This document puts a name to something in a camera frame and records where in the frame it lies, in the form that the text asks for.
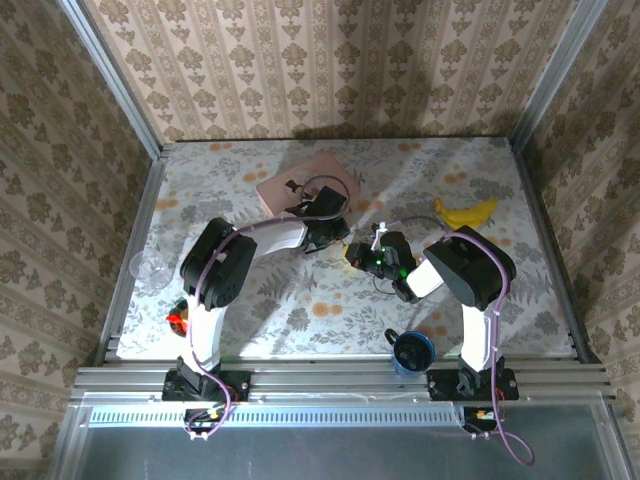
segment aluminum frame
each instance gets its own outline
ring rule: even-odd
[[[100,342],[98,343],[93,361],[95,367],[99,367],[104,363],[109,342],[114,334],[120,333],[127,316],[127,309],[129,308],[129,301],[131,300],[131,294],[135,284],[134,278],[129,273],[129,262],[131,262],[131,258],[136,253],[144,248],[147,240],[149,226],[153,218],[153,207],[158,199],[158,192],[160,192],[160,185],[164,178],[166,166],[165,157],[167,153],[168,150],[163,150],[160,159],[152,163],[149,169],[149,175],[147,176],[144,191],[142,192],[138,213],[131,228],[131,236],[127,243],[127,249],[125,250],[122,260],[118,280],[116,281],[116,286],[111,296],[111,303],[109,304],[109,310],[107,311],[104,327],[100,335]]]
[[[59,0],[59,4],[69,17],[100,73],[102,73],[118,105],[120,105],[120,108],[129,119],[131,126],[138,135],[138,139],[151,159],[156,161],[160,157],[162,149],[160,140],[132,93],[118,63],[113,59],[113,55],[93,17],[82,0]]]
[[[567,358],[507,358],[506,365],[516,371],[521,395],[518,401],[505,402],[507,405],[518,408],[590,406],[607,463],[615,472],[614,478],[636,478],[626,445],[619,435],[616,416],[609,408],[615,397],[602,365],[581,364]],[[74,478],[88,428],[177,426],[180,419],[176,414],[186,405],[159,401],[164,375],[170,366],[171,362],[127,362],[80,369],[56,443],[49,478]],[[271,361],[235,357],[225,359],[222,368],[254,372],[249,402],[239,407],[239,413],[247,414],[248,424],[235,427],[281,427],[283,418],[271,415],[274,412],[285,415],[286,421],[293,423],[290,426],[309,423],[310,413],[324,415],[327,412],[332,416],[321,421],[342,426],[349,426],[349,422],[353,427],[398,426],[415,421],[425,423],[425,428],[429,428],[429,422],[433,422],[433,427],[445,426],[447,422],[452,426],[451,417],[439,417],[439,425],[434,422],[434,418],[438,420],[437,415],[442,415],[443,407],[459,415],[455,412],[462,406],[487,405],[487,402],[431,402],[425,388],[426,377],[398,376],[388,358]],[[457,362],[439,361],[432,368],[457,368]],[[192,408],[205,405],[211,404],[189,403]],[[360,425],[353,422],[354,412],[360,416]],[[172,416],[163,418],[167,413]]]
[[[511,134],[510,139],[517,151],[523,151],[531,138],[607,3],[608,0],[581,0],[576,7],[533,95],[531,95]]]
[[[538,233],[540,239],[540,245],[542,246],[542,253],[545,256],[545,260],[549,267],[549,276],[551,278],[551,284],[556,292],[558,303],[562,308],[567,327],[571,333],[571,339],[573,341],[573,347],[576,350],[576,355],[582,363],[599,363],[597,357],[589,350],[587,342],[585,341],[584,327],[581,325],[578,317],[576,316],[573,308],[573,302],[569,294],[567,285],[569,285],[569,275],[566,273],[564,264],[560,260],[560,249],[553,236],[553,228],[547,214],[547,209],[544,207],[544,202],[538,190],[533,185],[533,180],[529,174],[529,168],[524,161],[522,154],[512,147],[512,152],[515,158],[516,167],[520,174],[520,180],[524,187],[525,197],[529,204],[529,211],[533,218],[533,224]]]

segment mug handle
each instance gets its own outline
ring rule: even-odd
[[[387,328],[384,331],[384,338],[387,339],[387,342],[389,342],[389,345],[393,345],[394,343],[396,343],[396,339],[398,338],[398,334],[396,333],[396,331],[393,328]]]

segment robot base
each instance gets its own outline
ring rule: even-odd
[[[223,370],[212,372],[225,385],[231,387],[231,401],[247,402],[251,389],[251,372]],[[162,389],[163,402],[224,402],[225,395],[218,384],[191,370],[178,358],[177,368],[169,370]]]
[[[461,372],[457,369],[427,370],[427,385],[431,400],[435,402],[491,401],[491,383],[483,382],[473,391],[459,388]],[[504,400],[518,400],[518,384],[513,370],[505,368],[496,379],[496,387],[504,394]]]

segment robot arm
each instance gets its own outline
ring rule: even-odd
[[[340,211],[346,198],[324,187],[313,201],[305,201],[288,209],[285,215],[304,217],[296,222],[277,222],[269,226],[236,235],[218,256],[202,281],[200,298],[195,292],[202,272],[213,252],[235,228],[222,218],[209,222],[180,267],[187,293],[191,341],[184,342],[178,370],[190,379],[195,392],[205,391],[194,385],[199,365],[207,371],[217,371],[220,364],[220,334],[227,306],[240,293],[251,263],[258,257],[286,248],[304,248],[306,253],[322,250],[336,240],[349,235],[349,227],[342,217],[317,221],[315,217],[331,216]]]
[[[509,279],[515,278],[515,264],[505,252],[470,227],[461,227],[457,232],[488,248],[505,266]],[[366,243],[350,245],[347,260],[359,270],[391,280],[398,297],[404,301],[417,302],[446,283],[462,304],[464,340],[459,387],[465,395],[473,396],[489,379],[491,304],[502,287],[498,268],[477,246],[457,237],[445,238],[426,248],[425,260],[419,266],[413,256],[406,254],[410,252],[409,245],[400,232],[385,233],[379,240],[380,250],[373,250]]]
[[[219,225],[220,219],[212,220],[203,234],[201,235],[201,239],[208,236],[207,230],[217,228],[216,225]],[[273,225],[270,227],[266,227],[264,229],[259,230],[256,233],[249,233],[246,235],[247,239],[253,241],[253,244],[257,247],[254,250],[254,253],[251,257],[251,260],[255,260],[263,255],[268,255],[270,253],[276,252],[278,250],[283,250],[286,248],[297,248],[300,247],[305,239],[307,238],[308,227],[303,222],[296,223],[279,223],[277,225]],[[251,242],[242,241],[239,246],[241,248],[247,248],[247,243],[250,245]],[[234,255],[232,253],[228,254],[232,255],[232,259],[238,261],[239,255]],[[223,265],[227,262],[227,258],[223,260]],[[187,257],[185,260],[185,264],[190,259],[193,259],[193,256]],[[194,277],[199,278],[199,275],[196,272]],[[244,283],[245,275],[241,276],[241,283]],[[241,283],[232,284],[231,286],[227,285],[225,282],[220,282],[220,289],[230,289],[233,292],[233,298],[237,296],[240,292]],[[188,286],[186,285],[186,277],[185,277],[185,290],[190,293],[187,296],[187,303],[189,305],[189,321],[193,322],[191,325],[192,331],[192,344],[193,344],[193,353],[196,354],[200,363],[204,366],[207,371],[212,371],[216,369],[216,367],[220,363],[220,334],[222,333],[222,323],[224,319],[224,314],[227,311],[227,305],[233,300],[229,299],[229,297],[224,296],[224,294],[217,294],[217,289],[215,286],[212,286],[208,289],[203,288],[203,294],[201,295],[200,305],[197,305],[195,293],[195,284],[190,283]],[[182,358],[184,359],[185,364],[191,368],[193,371],[197,371],[197,365],[195,364],[195,360],[193,358],[193,354],[191,351],[191,346],[189,342],[185,342],[184,351],[182,352]]]

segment red object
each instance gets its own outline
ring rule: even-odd
[[[180,316],[179,313],[170,314],[167,316],[171,330],[181,337],[187,336],[187,322]]]

